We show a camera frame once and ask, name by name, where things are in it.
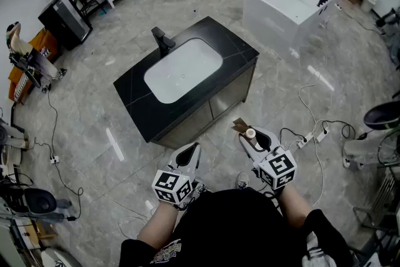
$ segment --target bathroom vanity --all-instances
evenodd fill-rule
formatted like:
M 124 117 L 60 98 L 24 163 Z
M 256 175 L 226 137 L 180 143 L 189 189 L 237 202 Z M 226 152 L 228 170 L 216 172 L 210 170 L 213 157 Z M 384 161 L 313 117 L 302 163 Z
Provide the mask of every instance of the bathroom vanity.
M 172 40 L 114 86 L 146 142 L 178 149 L 246 101 L 259 53 L 210 17 Z

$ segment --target faucet handle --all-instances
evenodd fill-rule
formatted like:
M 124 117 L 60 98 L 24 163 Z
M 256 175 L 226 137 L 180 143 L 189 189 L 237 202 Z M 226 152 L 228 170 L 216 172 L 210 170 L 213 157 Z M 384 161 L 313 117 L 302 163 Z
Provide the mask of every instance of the faucet handle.
M 153 29 L 151 29 L 151 32 L 154 35 L 154 37 L 157 37 L 160 39 L 165 36 L 165 32 L 162 31 L 161 29 L 159 29 L 158 27 L 154 27 Z

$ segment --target beige shirt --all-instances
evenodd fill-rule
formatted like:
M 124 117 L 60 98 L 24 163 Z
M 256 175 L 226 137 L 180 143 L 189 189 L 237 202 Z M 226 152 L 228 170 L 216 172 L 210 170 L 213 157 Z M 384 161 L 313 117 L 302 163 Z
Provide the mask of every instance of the beige shirt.
M 31 53 L 33 47 L 31 44 L 28 44 L 20 39 L 17 35 L 13 35 L 11 38 L 11 49 L 15 53 L 25 56 L 26 54 Z

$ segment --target orange sofa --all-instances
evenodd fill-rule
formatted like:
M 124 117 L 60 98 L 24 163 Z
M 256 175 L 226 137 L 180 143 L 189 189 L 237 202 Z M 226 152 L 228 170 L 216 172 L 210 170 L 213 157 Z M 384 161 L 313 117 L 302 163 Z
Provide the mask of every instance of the orange sofa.
M 50 55 L 47 57 L 48 60 L 52 60 L 58 53 L 58 44 L 57 39 L 47 30 L 42 29 L 38 32 L 38 34 L 29 42 L 34 49 L 40 52 L 43 47 L 46 47 L 50 51 Z M 8 98 L 14 101 L 14 92 L 15 88 L 18 84 L 18 81 L 22 77 L 24 73 L 19 70 L 17 67 L 13 67 L 12 71 L 8 77 L 10 79 L 10 89 L 8 92 Z M 32 82 L 28 81 L 19 96 L 17 103 L 20 103 L 23 98 L 27 95 L 29 88 L 32 86 Z

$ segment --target black cabinet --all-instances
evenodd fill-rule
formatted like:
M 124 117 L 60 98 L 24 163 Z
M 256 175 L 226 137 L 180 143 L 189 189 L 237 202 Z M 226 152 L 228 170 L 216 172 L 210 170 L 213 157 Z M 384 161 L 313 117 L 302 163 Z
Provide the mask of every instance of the black cabinet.
M 39 15 L 39 20 L 67 50 L 82 44 L 93 30 L 73 0 L 53 0 Z

